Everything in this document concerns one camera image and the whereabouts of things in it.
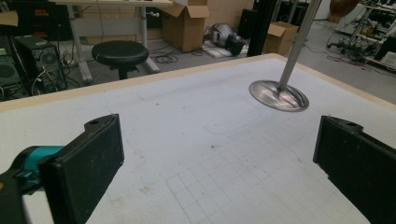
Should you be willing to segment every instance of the metal stand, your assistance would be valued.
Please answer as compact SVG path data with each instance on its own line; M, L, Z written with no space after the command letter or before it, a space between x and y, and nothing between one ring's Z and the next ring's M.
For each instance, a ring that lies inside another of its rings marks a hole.
M302 92L288 86L288 81L319 5L320 0L313 0L309 4L300 32L297 35L280 81L259 80L250 84L250 93L262 104L288 112L303 111L308 108L308 98L306 98Z

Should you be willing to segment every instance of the table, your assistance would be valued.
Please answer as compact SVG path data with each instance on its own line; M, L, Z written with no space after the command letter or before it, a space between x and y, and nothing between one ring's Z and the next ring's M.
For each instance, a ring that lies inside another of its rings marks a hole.
M322 115L396 147L396 105L297 64L310 100L287 113L248 86L278 80L268 54L0 103L0 170L34 145L65 145L82 124L120 114L121 166L88 223L369 223L312 162ZM24 197L51 223L44 192Z
M146 7L168 7L172 2L168 0L49 0L57 5L66 5L69 14L70 26L73 32L73 39L76 44L78 54L78 68L82 75L82 80L90 84L92 75L88 68L87 62L82 59L82 49L79 42L80 36L93 35L130 35L141 34L142 44L147 47L147 20ZM136 6L140 7L141 18L138 19L87 19L76 18L76 11L73 6L98 5L98 6ZM159 73L158 66L148 58L145 61L152 73Z

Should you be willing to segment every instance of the desk leg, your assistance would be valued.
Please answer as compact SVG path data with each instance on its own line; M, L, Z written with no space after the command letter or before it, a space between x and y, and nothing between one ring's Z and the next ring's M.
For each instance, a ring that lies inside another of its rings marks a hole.
M87 84L91 84L92 76L90 69L88 68L87 62L82 60L81 43L79 42L78 29L76 26L76 17L74 15L74 10L72 6L69 5L67 6L67 12L69 13L70 27L72 29L73 40L75 42L75 46L77 50L79 72L81 73L82 80Z
M141 34L142 34L142 44L143 46L147 47L148 46L148 21L146 17L146 8L141 7L140 8L140 15L141 15L141 20L140 20L140 29L141 29ZM144 65L150 70L151 73L160 73L161 70L155 64L154 61L152 61L150 58L148 58L145 62Z

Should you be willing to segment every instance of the stool seat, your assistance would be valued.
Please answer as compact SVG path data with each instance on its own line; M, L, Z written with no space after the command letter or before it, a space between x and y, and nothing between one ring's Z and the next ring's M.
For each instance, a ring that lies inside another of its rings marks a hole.
M126 40L107 41L93 46L92 57L99 63L119 69L120 79L127 78L128 70L149 57L149 51L140 43Z

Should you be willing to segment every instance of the open cardboard box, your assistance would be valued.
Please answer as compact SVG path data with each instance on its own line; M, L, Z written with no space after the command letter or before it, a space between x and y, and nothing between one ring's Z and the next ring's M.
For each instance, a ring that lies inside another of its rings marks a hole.
M288 53L297 31L298 26L283 21L272 22L262 51L277 54Z
M205 18L209 8L200 1L188 1L186 6L174 2L161 7L163 15L163 41L183 52L200 49L204 40Z

